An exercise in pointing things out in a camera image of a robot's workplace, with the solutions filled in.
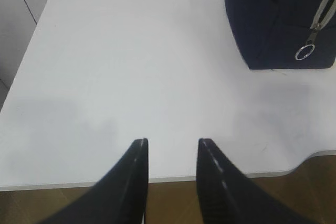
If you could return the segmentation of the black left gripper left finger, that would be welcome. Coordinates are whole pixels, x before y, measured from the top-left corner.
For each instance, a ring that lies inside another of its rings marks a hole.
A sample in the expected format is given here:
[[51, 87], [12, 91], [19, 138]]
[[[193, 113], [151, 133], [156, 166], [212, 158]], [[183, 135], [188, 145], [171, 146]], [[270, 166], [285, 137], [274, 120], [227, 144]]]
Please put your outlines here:
[[149, 145], [133, 141], [119, 161], [77, 200], [44, 223], [145, 223]]

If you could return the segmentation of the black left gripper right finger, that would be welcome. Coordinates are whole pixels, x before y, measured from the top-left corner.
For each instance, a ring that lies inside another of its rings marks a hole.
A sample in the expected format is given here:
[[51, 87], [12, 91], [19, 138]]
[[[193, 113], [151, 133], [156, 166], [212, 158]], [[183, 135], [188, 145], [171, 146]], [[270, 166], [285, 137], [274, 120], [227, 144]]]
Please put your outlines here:
[[204, 223], [311, 223], [246, 177], [210, 138], [198, 142], [196, 187]]

